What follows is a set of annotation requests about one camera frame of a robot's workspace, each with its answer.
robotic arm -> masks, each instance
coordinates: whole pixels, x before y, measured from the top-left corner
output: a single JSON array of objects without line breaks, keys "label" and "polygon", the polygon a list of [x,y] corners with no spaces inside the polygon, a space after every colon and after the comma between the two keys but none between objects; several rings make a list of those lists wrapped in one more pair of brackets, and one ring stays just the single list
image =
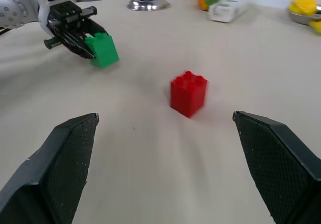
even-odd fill
[{"label": "robotic arm", "polygon": [[89,18],[96,14],[96,7],[81,9],[72,0],[0,0],[0,27],[12,29],[38,21],[52,37],[44,41],[48,49],[63,44],[87,59],[95,54],[86,45],[86,36],[107,33]]}]

green lego brick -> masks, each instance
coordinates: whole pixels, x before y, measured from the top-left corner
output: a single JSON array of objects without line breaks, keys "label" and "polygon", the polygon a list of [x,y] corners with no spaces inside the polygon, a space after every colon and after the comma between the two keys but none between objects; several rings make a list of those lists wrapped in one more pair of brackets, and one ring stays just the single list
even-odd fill
[{"label": "green lego brick", "polygon": [[105,68],[119,61],[114,41],[107,33],[96,33],[95,37],[86,37],[85,42],[96,56],[91,59],[92,65]]}]

yellow toy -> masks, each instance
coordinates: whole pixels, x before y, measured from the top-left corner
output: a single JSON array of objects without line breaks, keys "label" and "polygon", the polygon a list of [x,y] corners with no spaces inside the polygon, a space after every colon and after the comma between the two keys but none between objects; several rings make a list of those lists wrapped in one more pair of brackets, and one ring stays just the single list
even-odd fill
[{"label": "yellow toy", "polygon": [[313,16],[317,12],[317,0],[293,0],[289,10],[305,16]]},{"label": "yellow toy", "polygon": [[315,29],[316,33],[321,35],[321,21],[312,21],[310,22],[310,26]]}]

orange toy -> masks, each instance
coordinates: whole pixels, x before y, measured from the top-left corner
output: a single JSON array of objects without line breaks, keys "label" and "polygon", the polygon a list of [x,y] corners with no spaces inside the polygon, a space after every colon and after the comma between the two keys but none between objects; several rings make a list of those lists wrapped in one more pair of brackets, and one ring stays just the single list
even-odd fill
[{"label": "orange toy", "polygon": [[209,9],[209,6],[205,3],[204,0],[197,0],[197,3],[201,10],[207,11]]}]

red lego brick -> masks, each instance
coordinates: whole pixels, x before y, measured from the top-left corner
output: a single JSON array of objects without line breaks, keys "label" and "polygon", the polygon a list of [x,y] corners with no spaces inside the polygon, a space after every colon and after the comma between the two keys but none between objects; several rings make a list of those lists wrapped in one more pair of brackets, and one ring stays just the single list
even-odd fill
[{"label": "red lego brick", "polygon": [[190,118],[204,106],[207,80],[187,71],[171,82],[171,108]]}]

